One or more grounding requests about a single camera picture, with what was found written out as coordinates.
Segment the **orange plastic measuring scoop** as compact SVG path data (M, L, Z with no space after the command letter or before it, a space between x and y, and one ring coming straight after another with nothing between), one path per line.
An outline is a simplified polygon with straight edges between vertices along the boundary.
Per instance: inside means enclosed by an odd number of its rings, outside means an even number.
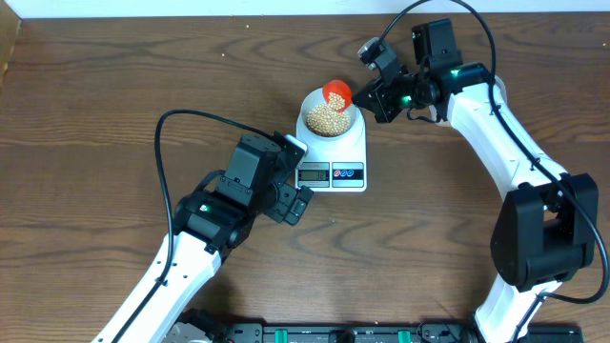
M346 111L352 104L353 92L351 88L341 80L332 80L322 87L325 101L331 105L342 105L337 111Z

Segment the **soybeans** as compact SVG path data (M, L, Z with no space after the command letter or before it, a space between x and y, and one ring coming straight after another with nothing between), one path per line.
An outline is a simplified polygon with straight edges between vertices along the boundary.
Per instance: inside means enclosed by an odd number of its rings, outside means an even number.
M306 125L313 133L336 137L345 133L351 126L350 115L343 110L345 99L334 92L329 93L326 102L316 105L306 116Z

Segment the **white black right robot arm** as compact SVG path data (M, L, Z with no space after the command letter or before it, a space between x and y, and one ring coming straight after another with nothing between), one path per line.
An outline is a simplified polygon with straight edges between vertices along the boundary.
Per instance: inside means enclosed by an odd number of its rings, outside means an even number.
M596 227L599 191L529 136L492 68L466 63L447 19L413 27L417 70L409 72L383 37L358 56L377 71L353 98L379 123L428 109L430 122L458 131L494 180L502 206L490 241L497 277L465 342L516 342L559 287L606 250Z

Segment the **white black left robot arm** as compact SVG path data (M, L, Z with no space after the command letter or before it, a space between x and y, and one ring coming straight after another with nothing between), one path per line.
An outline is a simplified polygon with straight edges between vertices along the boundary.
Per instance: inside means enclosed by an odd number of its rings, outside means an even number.
M206 176L178 203L170 232L98 342L160 342L193 296L218 272L265 214L296 225L313 192L287 180L306 156L287 134L244 135L225 171Z

